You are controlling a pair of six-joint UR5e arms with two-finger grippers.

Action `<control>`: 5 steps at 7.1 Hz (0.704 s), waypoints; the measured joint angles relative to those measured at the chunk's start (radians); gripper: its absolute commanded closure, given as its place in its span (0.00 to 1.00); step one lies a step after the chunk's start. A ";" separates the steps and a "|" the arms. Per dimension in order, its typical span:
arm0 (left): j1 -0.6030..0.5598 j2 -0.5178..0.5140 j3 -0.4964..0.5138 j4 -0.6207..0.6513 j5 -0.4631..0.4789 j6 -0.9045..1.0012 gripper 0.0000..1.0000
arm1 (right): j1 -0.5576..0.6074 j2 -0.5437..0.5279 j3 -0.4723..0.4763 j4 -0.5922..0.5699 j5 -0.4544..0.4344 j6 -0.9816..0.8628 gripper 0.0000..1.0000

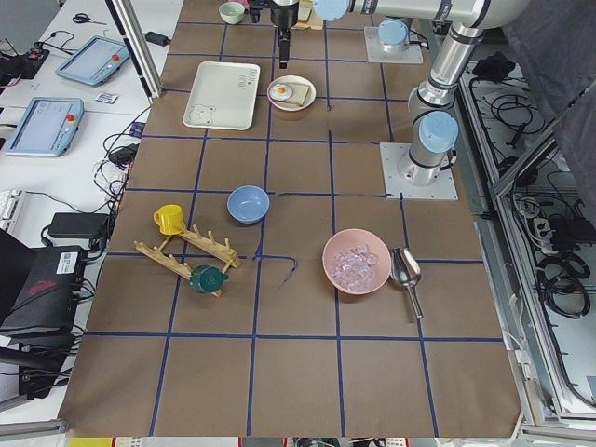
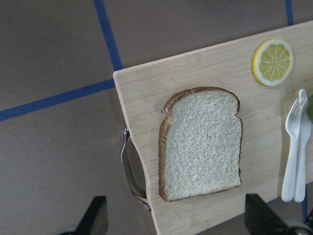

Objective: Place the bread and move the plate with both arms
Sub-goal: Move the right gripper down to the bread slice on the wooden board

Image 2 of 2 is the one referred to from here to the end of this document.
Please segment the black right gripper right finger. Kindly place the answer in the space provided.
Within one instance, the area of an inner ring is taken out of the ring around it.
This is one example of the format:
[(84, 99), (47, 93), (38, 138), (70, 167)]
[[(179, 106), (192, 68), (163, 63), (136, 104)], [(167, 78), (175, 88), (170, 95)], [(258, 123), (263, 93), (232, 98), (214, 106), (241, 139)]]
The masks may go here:
[(258, 194), (246, 194), (245, 225), (250, 235), (288, 235), (287, 224)]

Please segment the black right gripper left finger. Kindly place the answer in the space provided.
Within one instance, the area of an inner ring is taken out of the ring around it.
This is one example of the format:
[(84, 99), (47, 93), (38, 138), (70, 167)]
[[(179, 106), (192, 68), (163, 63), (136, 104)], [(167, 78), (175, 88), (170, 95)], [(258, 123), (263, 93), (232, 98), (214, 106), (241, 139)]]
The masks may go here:
[(108, 230), (108, 210), (106, 196), (93, 198), (83, 218), (78, 224), (76, 235), (105, 235)]

